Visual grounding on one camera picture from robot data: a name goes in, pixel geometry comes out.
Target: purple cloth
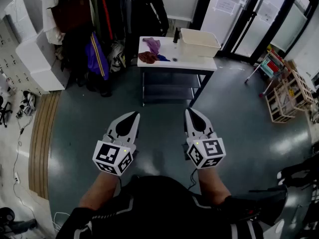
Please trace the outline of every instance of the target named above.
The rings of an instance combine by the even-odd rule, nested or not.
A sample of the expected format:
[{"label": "purple cloth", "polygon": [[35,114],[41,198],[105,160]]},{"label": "purple cloth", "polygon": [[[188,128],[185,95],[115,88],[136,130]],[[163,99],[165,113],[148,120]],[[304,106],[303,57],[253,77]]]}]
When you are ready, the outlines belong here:
[{"label": "purple cloth", "polygon": [[143,38],[143,42],[146,42],[148,47],[150,48],[150,51],[154,54],[159,53],[159,48],[160,48],[160,41],[159,40],[154,40],[153,37],[150,38]]},{"label": "purple cloth", "polygon": [[103,79],[107,80],[109,78],[109,64],[94,32],[90,42],[85,46],[85,54],[88,56],[89,70],[97,75],[102,75]]}]

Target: person's arm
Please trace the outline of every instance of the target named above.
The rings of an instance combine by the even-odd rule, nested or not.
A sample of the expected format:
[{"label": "person's arm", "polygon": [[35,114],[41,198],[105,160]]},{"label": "person's arm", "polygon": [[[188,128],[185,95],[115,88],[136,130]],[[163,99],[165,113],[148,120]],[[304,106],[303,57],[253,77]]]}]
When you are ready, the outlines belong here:
[{"label": "person's arm", "polygon": [[117,176],[101,172],[91,188],[80,200],[78,208],[73,210],[70,217],[64,223],[56,238],[74,238],[76,231],[81,229],[82,232],[85,232],[85,226],[90,221],[94,211],[98,210],[107,201],[113,198],[117,182]]},{"label": "person's arm", "polygon": [[98,210],[107,201],[113,198],[118,176],[100,172],[91,188],[80,200],[79,207]]},{"label": "person's arm", "polygon": [[214,167],[198,169],[197,174],[202,196],[209,202],[220,205],[231,195]]}]

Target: chair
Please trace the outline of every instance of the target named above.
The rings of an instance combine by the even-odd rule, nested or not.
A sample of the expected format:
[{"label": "chair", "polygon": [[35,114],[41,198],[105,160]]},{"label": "chair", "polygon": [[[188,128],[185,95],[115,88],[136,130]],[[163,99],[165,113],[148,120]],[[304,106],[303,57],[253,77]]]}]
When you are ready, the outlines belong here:
[{"label": "chair", "polygon": [[3,97],[0,96],[0,114],[1,114],[1,116],[0,116],[0,125],[2,125],[2,123],[1,123],[1,120],[2,120],[3,124],[4,124],[4,127],[6,127],[6,124],[5,124],[5,121],[4,121],[4,115],[7,114],[7,113],[12,113],[11,110],[7,110],[6,109],[7,105],[8,104],[11,105],[11,103],[7,102],[4,108],[2,108],[2,104],[3,104]]}]

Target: white cabinet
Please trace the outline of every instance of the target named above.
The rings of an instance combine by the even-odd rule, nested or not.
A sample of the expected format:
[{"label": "white cabinet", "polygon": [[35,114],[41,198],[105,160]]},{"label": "white cabinet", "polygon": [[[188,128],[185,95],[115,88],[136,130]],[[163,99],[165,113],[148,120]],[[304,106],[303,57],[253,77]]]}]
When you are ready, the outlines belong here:
[{"label": "white cabinet", "polygon": [[31,72],[32,78],[45,90],[65,90],[70,78],[70,71],[61,70],[61,61],[56,60],[50,69]]},{"label": "white cabinet", "polygon": [[11,79],[19,90],[30,91],[42,95],[44,91],[31,77],[30,72],[22,63],[15,50],[19,43],[6,17],[0,21],[0,69]]}]

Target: power strip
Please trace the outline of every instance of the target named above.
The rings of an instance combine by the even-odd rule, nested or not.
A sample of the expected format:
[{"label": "power strip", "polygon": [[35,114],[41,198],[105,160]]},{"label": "power strip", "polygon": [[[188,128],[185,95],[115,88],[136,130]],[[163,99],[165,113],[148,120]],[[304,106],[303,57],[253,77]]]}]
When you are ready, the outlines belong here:
[{"label": "power strip", "polygon": [[17,172],[14,173],[14,179],[17,184],[20,184],[20,179]]}]

